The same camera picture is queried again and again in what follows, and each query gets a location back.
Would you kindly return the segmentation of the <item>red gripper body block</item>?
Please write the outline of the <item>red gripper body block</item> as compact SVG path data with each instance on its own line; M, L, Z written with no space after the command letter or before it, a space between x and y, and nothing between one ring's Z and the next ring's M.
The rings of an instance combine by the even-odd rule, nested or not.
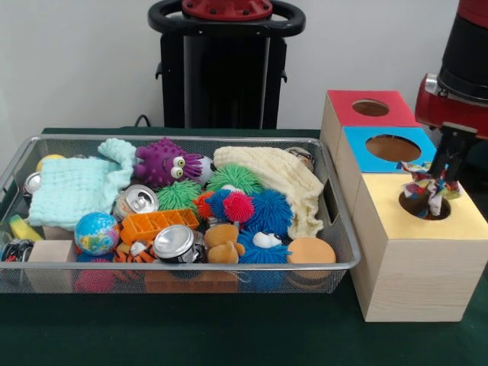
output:
M421 81L416 99L415 118L430 127L441 128L445 123L476 133L476 138L487 139L487 104L464 100L447 93L438 84L437 74L426 74Z

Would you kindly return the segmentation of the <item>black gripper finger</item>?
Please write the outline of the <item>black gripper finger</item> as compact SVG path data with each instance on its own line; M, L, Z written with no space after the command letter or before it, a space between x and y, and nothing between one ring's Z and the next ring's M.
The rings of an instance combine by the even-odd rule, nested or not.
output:
M464 160L467 158L472 145L473 137L471 135L457 135L452 138L448 148L446 182L458 180L458 173L464 163Z
M433 178L439 178L445 169L446 164L449 161L449 149L452 140L452 131L450 129L441 129L441 140L432 160L431 167L429 169L429 174Z

